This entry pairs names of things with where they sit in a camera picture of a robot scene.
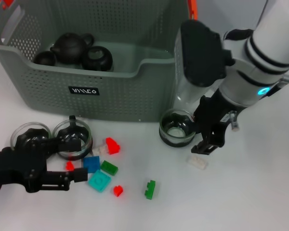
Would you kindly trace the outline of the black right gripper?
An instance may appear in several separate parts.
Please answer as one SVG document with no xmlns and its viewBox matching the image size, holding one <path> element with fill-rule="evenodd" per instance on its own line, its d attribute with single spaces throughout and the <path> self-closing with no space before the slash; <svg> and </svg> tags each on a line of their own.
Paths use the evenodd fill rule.
<svg viewBox="0 0 289 231">
<path fill-rule="evenodd" d="M 229 121 L 221 120 L 229 111 L 243 111 L 242 106 L 237 106 L 226 100 L 219 90 L 211 97 L 202 96 L 200 104 L 194 112 L 195 133 L 202 135 L 203 140 L 191 149 L 194 154 L 211 154 L 225 143 L 225 132 Z"/>
</svg>

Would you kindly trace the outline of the blue building brick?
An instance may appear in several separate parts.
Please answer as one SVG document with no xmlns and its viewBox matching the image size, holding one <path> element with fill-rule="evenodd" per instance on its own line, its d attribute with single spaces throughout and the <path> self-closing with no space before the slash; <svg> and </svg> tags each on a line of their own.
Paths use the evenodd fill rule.
<svg viewBox="0 0 289 231">
<path fill-rule="evenodd" d="M 97 170 L 100 170 L 100 157 L 85 157 L 83 159 L 83 167 L 88 170 L 88 173 L 95 173 Z"/>
</svg>

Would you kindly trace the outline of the glass teacup with black holder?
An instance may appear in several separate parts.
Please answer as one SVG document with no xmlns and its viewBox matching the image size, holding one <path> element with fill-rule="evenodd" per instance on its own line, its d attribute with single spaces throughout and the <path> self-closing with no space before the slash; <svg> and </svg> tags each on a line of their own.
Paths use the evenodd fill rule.
<svg viewBox="0 0 289 231">
<path fill-rule="evenodd" d="M 54 128 L 52 136 L 54 138 L 61 138 L 67 142 L 80 139 L 80 151 L 61 151 L 57 153 L 64 160 L 77 161 L 83 159 L 92 150 L 93 140 L 90 127 L 84 121 L 76 119 L 74 115 L 69 116 L 68 120 L 58 124 Z"/>
<path fill-rule="evenodd" d="M 52 137 L 50 129 L 40 122 L 28 122 L 18 127 L 11 135 L 10 147 L 14 149 L 17 139 L 21 136 L 21 144 L 31 140 L 49 139 Z"/>
<path fill-rule="evenodd" d="M 159 136 L 168 146 L 185 147 L 191 143 L 195 135 L 194 119 L 185 110 L 170 109 L 159 121 Z"/>
<path fill-rule="evenodd" d="M 82 54 L 81 65 L 85 70 L 113 71 L 113 57 L 107 48 L 92 46 Z"/>
</svg>

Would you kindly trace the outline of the grey-green perforated storage bin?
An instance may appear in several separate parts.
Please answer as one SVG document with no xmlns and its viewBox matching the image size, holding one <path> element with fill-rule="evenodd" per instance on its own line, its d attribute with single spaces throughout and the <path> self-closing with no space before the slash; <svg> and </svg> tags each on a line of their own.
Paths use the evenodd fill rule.
<svg viewBox="0 0 289 231">
<path fill-rule="evenodd" d="M 156 122 L 173 105 L 175 39 L 191 11 L 190 0 L 0 0 L 0 63 L 35 110 Z M 113 69 L 33 63 L 66 32 L 92 34 Z"/>
</svg>

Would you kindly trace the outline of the black clay teapot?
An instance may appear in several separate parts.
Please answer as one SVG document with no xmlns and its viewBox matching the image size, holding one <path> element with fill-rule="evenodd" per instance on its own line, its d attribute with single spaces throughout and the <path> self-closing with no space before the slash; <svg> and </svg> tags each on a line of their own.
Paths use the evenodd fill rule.
<svg viewBox="0 0 289 231">
<path fill-rule="evenodd" d="M 64 64 L 79 64 L 82 54 L 95 42 L 92 34 L 64 33 L 50 47 L 57 60 Z"/>
</svg>

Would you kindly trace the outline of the right gripper metal plug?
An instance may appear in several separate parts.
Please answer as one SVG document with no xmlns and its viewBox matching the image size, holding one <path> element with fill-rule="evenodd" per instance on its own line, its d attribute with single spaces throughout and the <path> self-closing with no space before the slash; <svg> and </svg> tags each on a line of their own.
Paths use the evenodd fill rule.
<svg viewBox="0 0 289 231">
<path fill-rule="evenodd" d="M 239 131 L 239 125 L 238 125 L 238 121 L 237 121 L 237 111 L 229 111 L 229 121 L 230 121 L 230 125 L 231 125 L 231 130 L 236 132 Z"/>
</svg>

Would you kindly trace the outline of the clear white building brick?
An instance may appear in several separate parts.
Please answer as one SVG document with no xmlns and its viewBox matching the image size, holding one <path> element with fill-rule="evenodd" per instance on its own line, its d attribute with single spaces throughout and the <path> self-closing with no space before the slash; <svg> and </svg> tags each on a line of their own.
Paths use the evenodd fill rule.
<svg viewBox="0 0 289 231">
<path fill-rule="evenodd" d="M 208 162 L 205 159 L 198 156 L 190 156 L 187 162 L 200 170 L 204 170 L 208 165 Z"/>
<path fill-rule="evenodd" d="M 108 146 L 106 144 L 92 148 L 93 156 L 102 156 L 109 154 Z"/>
</svg>

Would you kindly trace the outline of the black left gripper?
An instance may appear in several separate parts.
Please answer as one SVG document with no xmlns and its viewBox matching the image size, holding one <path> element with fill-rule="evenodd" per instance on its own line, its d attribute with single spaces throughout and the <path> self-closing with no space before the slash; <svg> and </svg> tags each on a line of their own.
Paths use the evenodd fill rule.
<svg viewBox="0 0 289 231">
<path fill-rule="evenodd" d="M 81 140 L 63 138 L 49 139 L 45 129 L 28 129 L 16 138 L 13 148 L 0 151 L 0 187 L 20 184 L 28 193 L 38 191 L 68 191 L 70 183 L 88 180 L 87 168 L 73 171 L 47 171 L 49 152 L 79 152 Z"/>
</svg>

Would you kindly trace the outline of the small black clay teacup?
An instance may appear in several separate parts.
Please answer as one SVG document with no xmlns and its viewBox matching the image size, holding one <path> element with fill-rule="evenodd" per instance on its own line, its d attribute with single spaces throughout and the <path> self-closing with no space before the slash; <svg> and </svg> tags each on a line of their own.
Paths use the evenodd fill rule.
<svg viewBox="0 0 289 231">
<path fill-rule="evenodd" d="M 51 51 L 43 51 L 35 56 L 33 63 L 40 65 L 55 66 L 56 57 L 55 54 Z"/>
</svg>

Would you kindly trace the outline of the green rectangular building brick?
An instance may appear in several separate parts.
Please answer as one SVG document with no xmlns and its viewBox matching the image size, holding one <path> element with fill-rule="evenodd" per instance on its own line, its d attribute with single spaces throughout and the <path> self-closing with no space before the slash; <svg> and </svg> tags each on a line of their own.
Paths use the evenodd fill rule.
<svg viewBox="0 0 289 231">
<path fill-rule="evenodd" d="M 118 172 L 118 167 L 108 161 L 103 161 L 100 168 L 102 171 L 106 172 L 111 176 L 115 176 Z"/>
</svg>

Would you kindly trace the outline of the teal square flat plate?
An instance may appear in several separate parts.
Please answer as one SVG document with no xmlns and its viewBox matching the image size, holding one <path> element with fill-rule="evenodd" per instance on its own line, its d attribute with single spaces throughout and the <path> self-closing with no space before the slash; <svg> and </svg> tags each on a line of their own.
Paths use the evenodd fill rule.
<svg viewBox="0 0 289 231">
<path fill-rule="evenodd" d="M 111 178 L 107 174 L 103 173 L 101 170 L 97 170 L 88 180 L 88 185 L 101 193 L 106 189 L 110 182 Z"/>
</svg>

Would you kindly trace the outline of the green notched building brick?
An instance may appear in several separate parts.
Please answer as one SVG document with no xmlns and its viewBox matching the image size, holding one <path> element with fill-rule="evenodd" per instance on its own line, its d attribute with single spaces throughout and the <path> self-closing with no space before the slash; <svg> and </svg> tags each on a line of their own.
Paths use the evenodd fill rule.
<svg viewBox="0 0 289 231">
<path fill-rule="evenodd" d="M 155 185 L 156 185 L 156 182 L 154 180 L 150 180 L 148 183 L 147 183 L 147 186 L 146 186 L 146 191 L 144 193 L 145 197 L 149 200 L 152 200 L 153 198 L 153 194 L 154 194 L 154 190 L 155 190 Z"/>
</svg>

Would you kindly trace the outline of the large bright red brick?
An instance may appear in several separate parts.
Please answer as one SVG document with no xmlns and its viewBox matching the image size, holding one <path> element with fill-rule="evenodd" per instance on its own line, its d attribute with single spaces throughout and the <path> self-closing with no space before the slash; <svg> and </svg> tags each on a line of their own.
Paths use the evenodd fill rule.
<svg viewBox="0 0 289 231">
<path fill-rule="evenodd" d="M 107 148 L 108 148 L 108 153 L 110 155 L 112 154 L 117 154 L 120 152 L 120 145 L 111 137 L 108 137 L 105 139 Z"/>
</svg>

